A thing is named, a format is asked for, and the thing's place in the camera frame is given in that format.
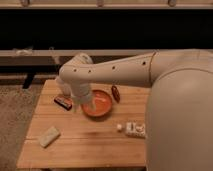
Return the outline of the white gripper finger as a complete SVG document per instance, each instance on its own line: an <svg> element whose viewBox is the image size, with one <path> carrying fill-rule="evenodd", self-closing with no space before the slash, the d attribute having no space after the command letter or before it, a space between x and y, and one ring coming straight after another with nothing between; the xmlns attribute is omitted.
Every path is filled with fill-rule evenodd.
<svg viewBox="0 0 213 171"><path fill-rule="evenodd" d="M92 99L88 102L88 106L91 110L95 111L96 110L96 104L95 104L95 100Z"/></svg>
<svg viewBox="0 0 213 171"><path fill-rule="evenodd" d="M80 104L79 103L73 103L73 112L76 112L79 108Z"/></svg>

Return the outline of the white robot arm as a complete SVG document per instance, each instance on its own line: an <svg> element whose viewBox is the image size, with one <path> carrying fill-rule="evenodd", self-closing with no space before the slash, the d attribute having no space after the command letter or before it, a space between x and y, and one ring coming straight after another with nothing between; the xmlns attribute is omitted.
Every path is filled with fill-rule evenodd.
<svg viewBox="0 0 213 171"><path fill-rule="evenodd" d="M168 50L95 64L78 54L59 70L79 106L92 83L146 87L147 171L213 171L213 52Z"/></svg>

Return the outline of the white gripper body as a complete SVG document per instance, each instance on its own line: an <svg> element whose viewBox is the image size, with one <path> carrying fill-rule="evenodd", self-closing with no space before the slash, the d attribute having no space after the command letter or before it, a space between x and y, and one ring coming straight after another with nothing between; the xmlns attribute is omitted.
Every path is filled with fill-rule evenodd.
<svg viewBox="0 0 213 171"><path fill-rule="evenodd" d="M85 104L92 101L93 93L89 83L71 83L70 91L75 104Z"/></svg>

